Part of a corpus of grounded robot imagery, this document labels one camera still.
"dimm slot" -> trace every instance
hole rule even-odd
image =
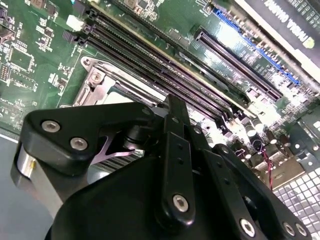
[[[95,39],[91,36],[82,38],[80,42],[81,44],[87,44],[88,46],[101,51],[116,61],[121,61],[122,63],[126,64],[126,68],[128,68],[134,74],[149,80],[151,83],[157,85],[157,87],[163,89],[167,93],[176,95],[196,111],[203,113],[203,115],[209,119],[215,121],[219,117],[209,106],[205,106],[203,103],[199,102],[199,100],[191,98],[191,94],[189,92],[184,92],[181,89],[178,89],[169,80],[165,79],[163,76],[159,76],[160,74],[157,74],[147,66],[139,64],[133,59],[128,58],[126,54],[117,51],[115,48],[108,47],[105,45],[105,43],[101,43],[98,39]]]
[[[143,50],[144,52],[148,52],[150,55],[154,56],[158,60],[162,61],[166,65],[170,65],[171,69],[175,72],[175,74],[183,81],[185,81],[187,84],[192,85],[193,88],[197,89],[197,91],[202,92],[203,94],[208,94],[210,93],[212,96],[208,96],[211,98],[211,102],[214,106],[218,107],[217,104],[219,104],[219,107],[226,107],[229,108],[231,103],[227,102],[226,100],[222,99],[218,94],[213,92],[212,90],[208,89],[207,86],[204,84],[196,81],[193,76],[185,72],[183,69],[178,67],[174,62],[168,61],[164,56],[156,52],[155,50],[151,49],[147,44],[142,42],[140,39],[136,38],[135,36],[132,36],[128,34],[121,26],[115,25],[111,20],[109,20],[105,16],[98,16],[95,21],[103,27],[105,31],[109,31],[110,33],[114,34],[114,31],[110,31],[108,27],[112,27],[113,29],[116,29],[120,33],[126,35],[131,42],[126,42],[127,44],[130,44],[132,47],[137,48],[138,50],[141,51]]]
[[[198,89],[195,90],[195,86],[193,86],[189,82],[190,80],[188,80],[188,79],[186,80],[186,79],[182,78],[181,76],[179,76],[178,74],[176,74],[176,75],[173,74],[169,69],[166,69],[161,64],[159,64],[159,62],[157,60],[150,58],[149,56],[146,56],[143,52],[140,52],[139,50],[134,51],[134,48],[135,48],[134,45],[129,46],[126,42],[120,41],[119,36],[114,36],[111,31],[108,32],[108,31],[106,31],[105,28],[95,26],[91,30],[91,34],[93,34],[97,38],[101,38],[101,39],[107,40],[109,42],[112,41],[112,44],[114,46],[117,46],[119,49],[123,49],[123,50],[128,51],[129,53],[134,54],[136,59],[140,59],[142,61],[145,61],[145,64],[149,63],[151,66],[153,66],[155,71],[158,71],[160,73],[162,72],[167,79],[171,79],[172,81],[174,81],[175,78],[179,78],[181,81],[176,80],[175,82],[181,89],[184,89],[185,91],[189,90],[189,92],[191,92],[194,96],[196,96],[197,98],[201,99],[203,102],[210,105],[216,111],[216,113],[218,115],[222,114],[223,110],[226,110],[224,107],[216,104],[213,100],[211,100],[205,94],[200,94],[200,91]]]
[[[159,36],[161,39],[163,39],[164,41],[166,41],[168,44],[170,44],[171,46],[174,46],[176,48],[176,50],[182,52],[184,55],[186,55],[186,57],[188,57],[190,60],[192,60],[196,65],[200,66],[203,69],[203,72],[208,72],[211,76],[213,76],[214,78],[216,78],[217,80],[219,80],[222,83],[225,83],[228,85],[229,89],[233,92],[233,94],[236,93],[237,96],[239,96],[241,98],[242,103],[245,104],[249,104],[250,100],[243,95],[243,93],[237,89],[235,86],[230,85],[229,82],[226,81],[226,79],[224,79],[222,76],[220,76],[219,74],[217,74],[214,69],[210,68],[209,66],[205,65],[199,58],[197,58],[195,55],[193,55],[191,52],[189,52],[188,50],[186,50],[185,48],[183,48],[182,46],[180,46],[180,44],[178,42],[175,42],[173,39],[171,39],[169,36],[167,36],[165,33],[163,33],[162,31],[160,31],[158,28],[156,28],[155,26],[153,26],[151,23],[149,23],[147,20],[142,19],[140,17],[138,17],[133,11],[131,11],[131,9],[129,9],[126,5],[124,5],[122,2],[118,1],[118,0],[110,0],[110,3],[117,6],[120,10],[122,10],[124,13],[128,14],[129,16],[131,16],[132,18],[134,18],[139,24],[141,24],[142,26],[144,26],[145,28],[147,28],[148,30],[152,31],[153,33],[155,33],[157,36]],[[90,19],[95,19],[97,17],[105,17],[106,15],[101,12],[101,10],[99,10],[99,7],[96,6],[95,4],[91,4],[90,5],[90,10],[86,12],[87,14],[89,14]]]

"silver screw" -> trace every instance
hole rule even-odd
[[[142,109],[142,112],[147,115],[151,115],[150,111],[146,108]]]
[[[99,84],[102,82],[102,76],[98,72],[94,72],[90,78],[94,84]]]
[[[172,118],[172,121],[174,121],[174,122],[177,123],[177,124],[179,123],[179,120],[178,120],[176,117],[173,117],[173,118]]]
[[[286,232],[288,234],[290,234],[293,237],[296,235],[296,233],[295,233],[294,229],[292,228],[292,226],[290,226],[287,222],[284,222],[283,226],[284,226],[284,229],[286,230]]]
[[[295,224],[296,228],[298,229],[299,233],[301,233],[303,236],[307,236],[307,231],[299,224],[299,223],[296,223]]]
[[[78,151],[83,151],[87,149],[88,143],[86,140],[80,137],[74,137],[70,141],[70,145],[73,149],[78,150]]]
[[[221,147],[222,151],[225,153],[225,154],[228,154],[229,153],[229,150],[228,148],[226,148],[225,146]]]
[[[59,123],[57,123],[56,121],[51,121],[51,120],[44,121],[41,124],[41,127],[43,130],[45,130],[48,133],[56,133],[60,130]]]
[[[195,127],[195,128],[194,128],[194,131],[195,131],[197,134],[201,134],[201,133],[202,133],[202,131],[201,131],[198,127]]]
[[[240,220],[240,225],[242,230],[251,238],[253,238],[256,235],[256,231],[254,226],[246,219],[242,218]]]
[[[86,65],[86,66],[89,66],[90,65],[90,60],[89,59],[85,59],[83,61],[83,64]]]
[[[187,199],[179,194],[173,196],[173,204],[182,213],[185,213],[189,209]]]

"metal mesh panel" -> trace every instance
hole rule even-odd
[[[320,168],[306,173],[274,194],[309,229],[314,240],[320,240]]]

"red wire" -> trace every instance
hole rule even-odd
[[[269,172],[269,186],[270,186],[270,190],[273,190],[273,178],[272,178],[272,166],[273,166],[273,162],[269,159],[266,150],[263,149],[262,150],[263,153],[263,159],[266,161],[266,163],[268,164],[268,172]]]

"gray table surface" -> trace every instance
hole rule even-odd
[[[16,143],[0,137],[0,240],[44,240],[53,219],[40,202],[11,180],[16,148]],[[89,169],[89,183],[99,177],[97,169]]]

